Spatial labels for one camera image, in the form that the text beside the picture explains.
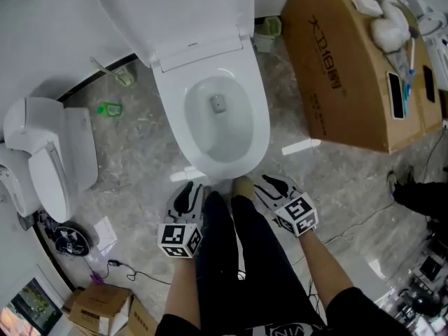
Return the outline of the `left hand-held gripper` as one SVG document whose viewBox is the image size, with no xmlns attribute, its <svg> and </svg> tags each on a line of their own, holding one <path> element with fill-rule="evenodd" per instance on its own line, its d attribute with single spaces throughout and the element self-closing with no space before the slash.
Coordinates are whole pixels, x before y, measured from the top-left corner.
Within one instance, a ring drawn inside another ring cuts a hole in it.
<svg viewBox="0 0 448 336">
<path fill-rule="evenodd" d="M 168 199 L 157 245 L 170 258 L 194 258 L 202 242 L 204 186 L 189 181 Z"/>
</svg>

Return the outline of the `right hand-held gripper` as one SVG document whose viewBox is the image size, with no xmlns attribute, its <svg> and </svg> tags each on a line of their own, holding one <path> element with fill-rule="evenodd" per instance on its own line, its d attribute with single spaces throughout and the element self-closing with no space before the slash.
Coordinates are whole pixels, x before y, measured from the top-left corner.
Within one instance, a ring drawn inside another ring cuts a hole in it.
<svg viewBox="0 0 448 336">
<path fill-rule="evenodd" d="M 312 199 L 289 177 L 263 174 L 262 181 L 255 184 L 255 194 L 272 212 L 277 224 L 296 237 L 318 224 Z"/>
</svg>

